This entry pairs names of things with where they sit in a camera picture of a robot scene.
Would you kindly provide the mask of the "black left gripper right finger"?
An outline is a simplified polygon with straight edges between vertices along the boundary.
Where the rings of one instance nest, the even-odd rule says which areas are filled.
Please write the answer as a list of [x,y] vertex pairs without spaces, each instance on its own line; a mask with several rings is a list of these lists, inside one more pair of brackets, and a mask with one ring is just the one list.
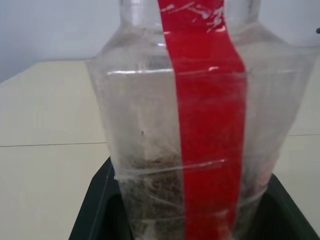
[[320,237],[273,174],[243,240],[320,240]]

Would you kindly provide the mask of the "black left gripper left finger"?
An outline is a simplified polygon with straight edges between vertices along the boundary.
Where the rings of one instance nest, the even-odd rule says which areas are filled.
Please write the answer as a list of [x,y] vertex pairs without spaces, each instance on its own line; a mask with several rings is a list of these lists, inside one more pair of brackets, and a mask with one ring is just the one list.
[[91,179],[68,240],[133,240],[110,158]]

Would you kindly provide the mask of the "clear bottle with red stripe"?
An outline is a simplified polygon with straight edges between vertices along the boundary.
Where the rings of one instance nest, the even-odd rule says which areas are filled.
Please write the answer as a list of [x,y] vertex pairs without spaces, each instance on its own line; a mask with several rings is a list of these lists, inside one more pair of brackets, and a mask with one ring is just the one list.
[[262,0],[118,0],[88,63],[133,240],[243,240],[315,58]]

